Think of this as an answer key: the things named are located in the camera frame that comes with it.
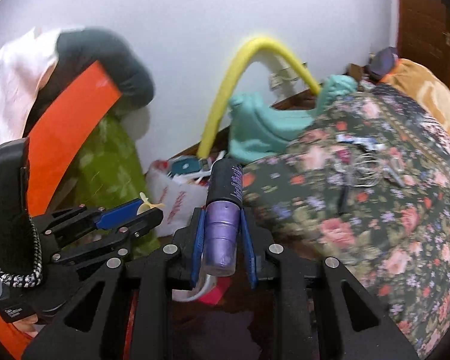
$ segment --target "floral cushion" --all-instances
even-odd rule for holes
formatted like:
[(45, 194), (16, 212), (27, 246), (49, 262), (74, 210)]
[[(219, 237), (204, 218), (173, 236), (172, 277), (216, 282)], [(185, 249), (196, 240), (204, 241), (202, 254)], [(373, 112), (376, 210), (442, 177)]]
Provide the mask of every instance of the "floral cushion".
[[(450, 148), (412, 99), (384, 84), (373, 92), (338, 100), (287, 154), (247, 166), (244, 201), (278, 241), (339, 258), (425, 358), (450, 326)], [(363, 154), (337, 142), (343, 133), (385, 144), (380, 156), (396, 158), (405, 187), (384, 178), (354, 187), (339, 216), (334, 158)]]

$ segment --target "brown door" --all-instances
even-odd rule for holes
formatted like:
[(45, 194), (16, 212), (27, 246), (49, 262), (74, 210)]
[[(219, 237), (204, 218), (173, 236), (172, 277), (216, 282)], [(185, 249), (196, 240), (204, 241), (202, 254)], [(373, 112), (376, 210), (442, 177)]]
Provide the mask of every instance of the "brown door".
[(400, 0), (398, 54), (450, 88), (450, 14), (441, 0)]

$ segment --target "black and white braided cord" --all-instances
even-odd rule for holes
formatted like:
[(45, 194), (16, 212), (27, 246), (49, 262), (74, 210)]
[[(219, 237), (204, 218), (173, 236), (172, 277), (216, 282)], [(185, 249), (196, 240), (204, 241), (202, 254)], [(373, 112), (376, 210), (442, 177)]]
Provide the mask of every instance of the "black and white braided cord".
[(36, 287), (42, 282), (42, 247), (40, 245), (38, 231), (35, 228), (32, 219), (29, 219), (34, 233), (34, 270), (31, 274), (25, 276), (22, 274), (8, 274), (6, 272), (3, 272), (0, 268), (0, 281), (6, 286), (29, 288)]

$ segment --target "yellow foam tube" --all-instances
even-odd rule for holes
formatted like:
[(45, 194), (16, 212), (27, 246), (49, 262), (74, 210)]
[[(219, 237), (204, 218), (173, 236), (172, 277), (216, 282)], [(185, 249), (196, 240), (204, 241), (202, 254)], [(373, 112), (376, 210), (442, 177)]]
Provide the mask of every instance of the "yellow foam tube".
[(250, 40), (237, 53), (220, 85), (220, 89), (208, 114), (207, 123), (202, 133), (202, 140), (197, 150), (197, 156), (199, 158), (209, 156), (210, 150), (214, 145), (220, 121), (227, 109), (228, 99), (232, 96), (236, 84), (247, 68), (250, 59), (261, 50), (268, 50), (281, 56), (308, 85), (314, 95), (320, 93), (320, 85), (313, 79), (308, 69), (285, 46), (271, 38), (263, 37)]

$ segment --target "teal toy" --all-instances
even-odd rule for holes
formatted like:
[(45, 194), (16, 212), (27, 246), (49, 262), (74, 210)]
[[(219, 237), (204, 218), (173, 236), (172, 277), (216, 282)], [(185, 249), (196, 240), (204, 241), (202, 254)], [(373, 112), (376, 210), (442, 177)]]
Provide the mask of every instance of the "teal toy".
[(312, 110), (280, 111), (263, 103), (258, 93), (244, 93), (229, 99), (232, 122), (229, 155), (243, 164), (263, 157), (283, 154), (287, 145), (309, 127), (315, 118), (339, 96), (356, 92), (349, 76), (330, 76)]

